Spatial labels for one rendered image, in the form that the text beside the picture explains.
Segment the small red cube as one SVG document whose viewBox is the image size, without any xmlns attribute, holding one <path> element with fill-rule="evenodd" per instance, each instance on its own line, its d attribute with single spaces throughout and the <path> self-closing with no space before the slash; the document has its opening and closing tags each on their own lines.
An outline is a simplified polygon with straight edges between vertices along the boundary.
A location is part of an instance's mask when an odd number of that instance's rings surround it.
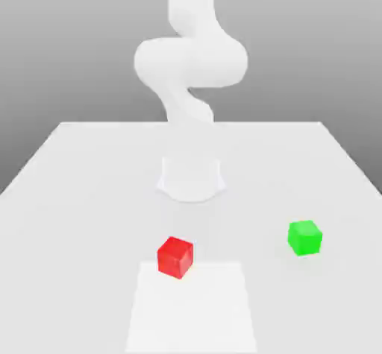
<svg viewBox="0 0 382 354">
<path fill-rule="evenodd" d="M 193 264 L 193 244 L 170 236 L 157 250 L 159 272 L 181 279 Z"/>
</svg>

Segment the small green cube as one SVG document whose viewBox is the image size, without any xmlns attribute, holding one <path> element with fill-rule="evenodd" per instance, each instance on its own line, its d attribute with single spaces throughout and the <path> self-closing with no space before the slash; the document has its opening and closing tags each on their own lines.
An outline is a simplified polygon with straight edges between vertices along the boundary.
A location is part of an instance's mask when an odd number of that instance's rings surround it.
<svg viewBox="0 0 382 354">
<path fill-rule="evenodd" d="M 312 220 L 294 221 L 289 224 L 287 241 L 297 256 L 320 251 L 322 231 Z"/>
</svg>

